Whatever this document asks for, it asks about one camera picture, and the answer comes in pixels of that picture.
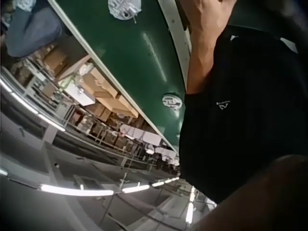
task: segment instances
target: person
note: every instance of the person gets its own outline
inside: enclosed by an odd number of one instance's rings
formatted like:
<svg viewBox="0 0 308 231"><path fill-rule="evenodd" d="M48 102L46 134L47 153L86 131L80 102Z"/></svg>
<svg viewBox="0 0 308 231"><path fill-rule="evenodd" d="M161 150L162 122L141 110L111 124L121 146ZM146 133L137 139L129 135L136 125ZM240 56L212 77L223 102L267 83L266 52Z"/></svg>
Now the person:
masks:
<svg viewBox="0 0 308 231"><path fill-rule="evenodd" d="M5 36L7 53L24 58L65 35L64 25L47 0L14 0Z"/></svg>
<svg viewBox="0 0 308 231"><path fill-rule="evenodd" d="M192 28L181 176L220 204L274 160L308 154L307 71L273 35L233 36L236 0L181 4Z"/></svg>
<svg viewBox="0 0 308 231"><path fill-rule="evenodd" d="M308 230L308 159L280 158L255 175L190 231Z"/></svg>

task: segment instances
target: ceiling light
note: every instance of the ceiling light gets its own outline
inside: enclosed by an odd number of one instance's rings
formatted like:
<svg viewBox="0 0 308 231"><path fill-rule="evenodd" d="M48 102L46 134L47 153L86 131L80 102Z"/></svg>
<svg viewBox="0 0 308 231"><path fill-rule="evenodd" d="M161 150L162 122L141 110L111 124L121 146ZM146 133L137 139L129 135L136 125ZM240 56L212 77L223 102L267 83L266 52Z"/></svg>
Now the ceiling light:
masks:
<svg viewBox="0 0 308 231"><path fill-rule="evenodd" d="M138 191L142 191L142 190L147 190L149 189L150 186L149 185L142 185L142 186L137 186L137 187L130 187L130 188L125 188L125 189L122 189L122 191L124 193L133 193L133 192L138 192Z"/></svg>
<svg viewBox="0 0 308 231"><path fill-rule="evenodd" d="M4 170L3 168L0 167L0 175L4 175L7 176L8 172L6 170Z"/></svg>
<svg viewBox="0 0 308 231"><path fill-rule="evenodd" d="M162 182L157 182L157 183L152 184L152 187L161 186L161 185L163 185L163 184L164 184L163 181L162 181Z"/></svg>
<svg viewBox="0 0 308 231"><path fill-rule="evenodd" d="M195 198L195 194L194 193L191 193L191 196L189 198L189 201L190 202L193 202L194 201L194 198Z"/></svg>
<svg viewBox="0 0 308 231"><path fill-rule="evenodd" d="M49 123L50 125L54 126L55 128L59 129L60 131L65 131L65 129L63 127L61 127L60 125L56 124L55 122L53 122L52 120L48 119L46 116L39 114L39 117L46 121L47 123Z"/></svg>
<svg viewBox="0 0 308 231"><path fill-rule="evenodd" d="M28 109L30 112L34 114L38 114L37 110L35 110L33 107L31 107L28 103L26 103L22 98L20 98L18 95L15 93L12 93L12 96L19 102L21 103L26 109Z"/></svg>
<svg viewBox="0 0 308 231"><path fill-rule="evenodd" d="M192 220L193 220L193 204L192 202L189 202L186 214L186 222L191 224Z"/></svg>
<svg viewBox="0 0 308 231"><path fill-rule="evenodd" d="M55 193L69 196L110 196L114 194L112 190L79 190L79 189L68 189L47 184L42 184L40 189L44 192Z"/></svg>
<svg viewBox="0 0 308 231"><path fill-rule="evenodd" d="M9 92L9 93L12 92L12 90L9 88L9 86L6 85L6 83L4 83L4 82L2 81L2 79L0 79L0 84L1 84L1 86L2 86L4 89L6 89L7 92Z"/></svg>

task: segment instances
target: green panel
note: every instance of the green panel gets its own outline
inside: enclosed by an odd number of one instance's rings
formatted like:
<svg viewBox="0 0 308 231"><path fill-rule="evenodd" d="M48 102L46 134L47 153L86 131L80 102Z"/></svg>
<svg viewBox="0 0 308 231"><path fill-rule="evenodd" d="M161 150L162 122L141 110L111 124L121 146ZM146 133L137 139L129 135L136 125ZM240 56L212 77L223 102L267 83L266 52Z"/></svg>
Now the green panel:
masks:
<svg viewBox="0 0 308 231"><path fill-rule="evenodd" d="M107 0L57 0L102 62L167 140L178 148L184 107L178 112L162 104L166 93L184 100L180 65L160 6L143 0L134 20L115 19Z"/></svg>

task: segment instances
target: black shirt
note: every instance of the black shirt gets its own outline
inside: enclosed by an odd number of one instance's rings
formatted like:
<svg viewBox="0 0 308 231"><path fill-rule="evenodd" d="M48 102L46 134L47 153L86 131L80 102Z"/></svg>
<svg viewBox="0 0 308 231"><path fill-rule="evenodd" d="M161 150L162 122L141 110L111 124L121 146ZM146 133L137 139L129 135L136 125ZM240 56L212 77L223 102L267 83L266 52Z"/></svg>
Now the black shirt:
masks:
<svg viewBox="0 0 308 231"><path fill-rule="evenodd" d="M308 154L307 73L280 40L216 46L202 93L186 95L182 176L220 203L278 157Z"/></svg>

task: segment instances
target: person's leg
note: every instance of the person's leg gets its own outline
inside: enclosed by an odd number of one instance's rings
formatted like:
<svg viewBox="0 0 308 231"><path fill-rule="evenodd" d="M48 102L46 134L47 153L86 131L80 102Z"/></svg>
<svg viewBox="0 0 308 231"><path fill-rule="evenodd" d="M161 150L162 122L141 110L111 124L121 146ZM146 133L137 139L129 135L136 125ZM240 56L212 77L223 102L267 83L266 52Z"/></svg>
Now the person's leg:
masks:
<svg viewBox="0 0 308 231"><path fill-rule="evenodd" d="M16 7L6 35L10 56L28 56L62 34L62 24L58 15L49 5L44 7L40 4L39 6L36 5L32 12Z"/></svg>
<svg viewBox="0 0 308 231"><path fill-rule="evenodd" d="M23 53L23 38L31 19L32 13L16 7L13 19L6 32L6 46L8 54L12 57L20 57Z"/></svg>

